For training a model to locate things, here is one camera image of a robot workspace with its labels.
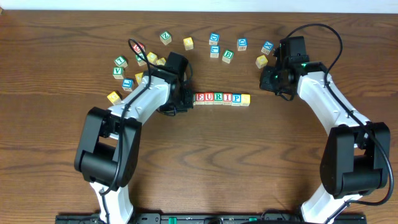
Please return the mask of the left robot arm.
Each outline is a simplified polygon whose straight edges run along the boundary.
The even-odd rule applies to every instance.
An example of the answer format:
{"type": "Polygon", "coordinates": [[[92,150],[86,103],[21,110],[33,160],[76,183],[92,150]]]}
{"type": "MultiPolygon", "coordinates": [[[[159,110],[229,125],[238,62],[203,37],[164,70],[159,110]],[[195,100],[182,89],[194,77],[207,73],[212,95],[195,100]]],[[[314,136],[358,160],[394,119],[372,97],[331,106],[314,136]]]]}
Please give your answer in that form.
{"type": "Polygon", "coordinates": [[[134,208],[128,183],[137,166],[142,126],[155,112],[175,116],[193,108],[185,72],[188,59],[172,52],[165,65],[146,70],[141,83],[121,102],[89,110],[74,167],[99,201],[102,223],[128,223],[134,208]]]}

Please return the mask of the red I block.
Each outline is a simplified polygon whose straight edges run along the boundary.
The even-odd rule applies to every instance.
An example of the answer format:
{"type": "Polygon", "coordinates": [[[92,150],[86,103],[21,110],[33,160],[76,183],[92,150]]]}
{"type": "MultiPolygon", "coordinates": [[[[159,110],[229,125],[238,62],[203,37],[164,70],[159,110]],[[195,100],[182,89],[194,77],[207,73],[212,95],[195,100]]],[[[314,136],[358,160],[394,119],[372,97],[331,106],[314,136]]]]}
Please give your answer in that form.
{"type": "Polygon", "coordinates": [[[232,105],[232,93],[223,93],[223,105],[232,105]]]}

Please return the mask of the red E block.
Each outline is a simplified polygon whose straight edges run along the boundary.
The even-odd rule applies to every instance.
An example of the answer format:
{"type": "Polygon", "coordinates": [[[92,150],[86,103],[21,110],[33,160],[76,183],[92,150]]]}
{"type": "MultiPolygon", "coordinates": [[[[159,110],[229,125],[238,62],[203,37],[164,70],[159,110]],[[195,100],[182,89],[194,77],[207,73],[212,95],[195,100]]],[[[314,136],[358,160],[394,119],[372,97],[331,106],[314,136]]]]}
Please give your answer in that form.
{"type": "Polygon", "coordinates": [[[195,94],[195,104],[196,105],[204,105],[205,104],[205,94],[204,93],[196,93],[195,94]]]}

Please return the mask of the green R block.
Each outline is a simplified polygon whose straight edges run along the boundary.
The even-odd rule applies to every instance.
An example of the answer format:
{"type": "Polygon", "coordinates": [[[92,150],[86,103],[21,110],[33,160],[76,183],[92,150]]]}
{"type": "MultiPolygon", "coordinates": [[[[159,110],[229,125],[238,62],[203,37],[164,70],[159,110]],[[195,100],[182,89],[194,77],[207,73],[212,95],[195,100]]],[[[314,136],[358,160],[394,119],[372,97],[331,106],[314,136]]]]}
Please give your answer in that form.
{"type": "Polygon", "coordinates": [[[214,92],[214,105],[222,105],[223,104],[223,93],[222,92],[214,92]]]}

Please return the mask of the blue P block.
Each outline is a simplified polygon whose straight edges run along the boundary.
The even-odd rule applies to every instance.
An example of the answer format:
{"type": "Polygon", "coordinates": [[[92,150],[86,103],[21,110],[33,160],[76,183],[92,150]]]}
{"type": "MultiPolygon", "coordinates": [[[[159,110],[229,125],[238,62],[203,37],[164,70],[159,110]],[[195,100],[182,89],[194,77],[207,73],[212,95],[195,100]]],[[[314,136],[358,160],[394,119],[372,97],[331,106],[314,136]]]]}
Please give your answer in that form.
{"type": "Polygon", "coordinates": [[[232,106],[241,106],[241,94],[233,93],[232,94],[232,106]]]}

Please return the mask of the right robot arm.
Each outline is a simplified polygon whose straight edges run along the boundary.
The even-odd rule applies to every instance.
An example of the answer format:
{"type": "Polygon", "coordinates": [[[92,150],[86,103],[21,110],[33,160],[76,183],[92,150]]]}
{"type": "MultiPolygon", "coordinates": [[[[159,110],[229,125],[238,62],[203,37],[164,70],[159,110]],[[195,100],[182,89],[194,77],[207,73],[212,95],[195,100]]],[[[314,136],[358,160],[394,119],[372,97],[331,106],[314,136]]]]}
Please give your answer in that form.
{"type": "Polygon", "coordinates": [[[265,66],[259,87],[291,101],[299,96],[313,110],[328,139],[320,164],[321,185],[300,207],[305,223],[333,223],[350,204],[385,186],[393,187],[391,134],[373,123],[337,89],[324,64],[311,62],[302,36],[286,37],[265,66]]]}

